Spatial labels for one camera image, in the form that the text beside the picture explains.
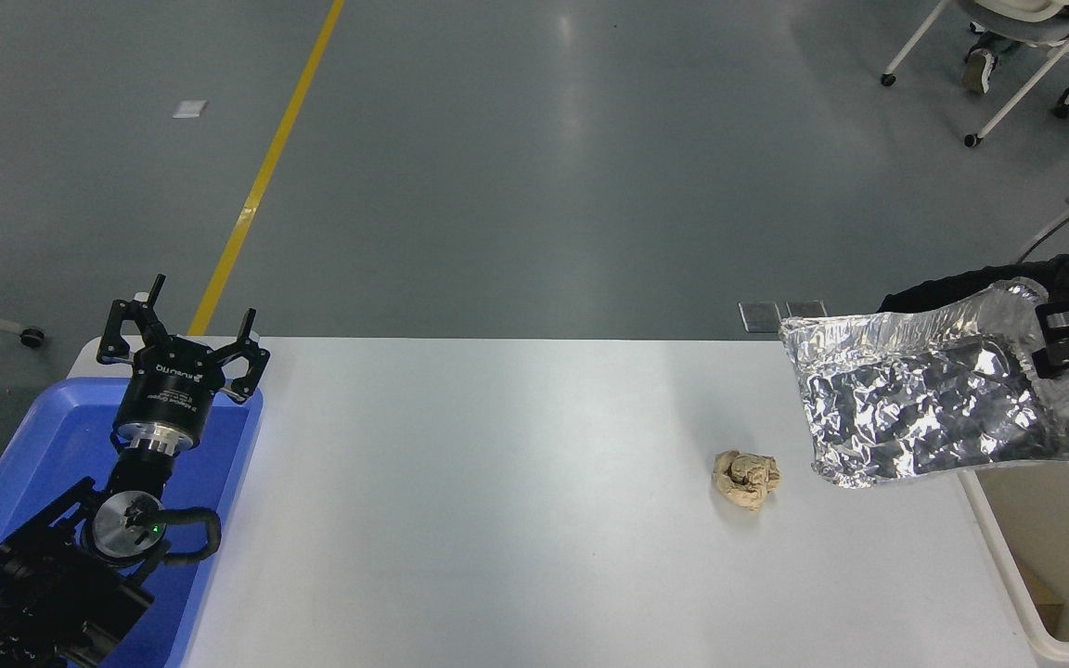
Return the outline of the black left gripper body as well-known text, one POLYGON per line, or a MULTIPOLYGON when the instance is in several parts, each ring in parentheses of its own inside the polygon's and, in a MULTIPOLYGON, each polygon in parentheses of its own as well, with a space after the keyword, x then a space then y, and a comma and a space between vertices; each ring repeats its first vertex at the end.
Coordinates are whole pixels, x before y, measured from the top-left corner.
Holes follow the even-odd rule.
POLYGON ((170 337, 148 343, 131 353, 124 341, 113 343, 113 363, 131 367, 131 380, 120 403, 115 437, 133 437, 141 428, 177 431, 182 437, 200 437, 213 407, 213 398, 224 388, 224 366, 235 355, 224 355, 203 343, 170 337))

